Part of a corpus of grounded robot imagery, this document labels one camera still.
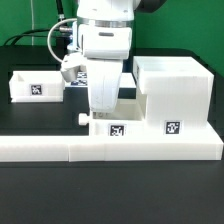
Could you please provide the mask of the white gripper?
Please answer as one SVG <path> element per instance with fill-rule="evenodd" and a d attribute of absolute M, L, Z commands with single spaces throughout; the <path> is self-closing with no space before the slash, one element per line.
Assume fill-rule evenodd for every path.
<path fill-rule="evenodd" d="M 86 69 L 90 110 L 112 113 L 117 103 L 123 61 L 88 59 Z"/>

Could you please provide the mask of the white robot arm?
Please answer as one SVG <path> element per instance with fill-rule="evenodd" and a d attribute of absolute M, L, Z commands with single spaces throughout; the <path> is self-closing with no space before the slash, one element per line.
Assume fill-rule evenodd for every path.
<path fill-rule="evenodd" d="M 115 110 L 123 62 L 129 58 L 136 11 L 153 13 L 167 0 L 77 0 L 72 43 L 60 60 L 60 72 L 73 82 L 87 73 L 89 108 L 97 113 Z"/>

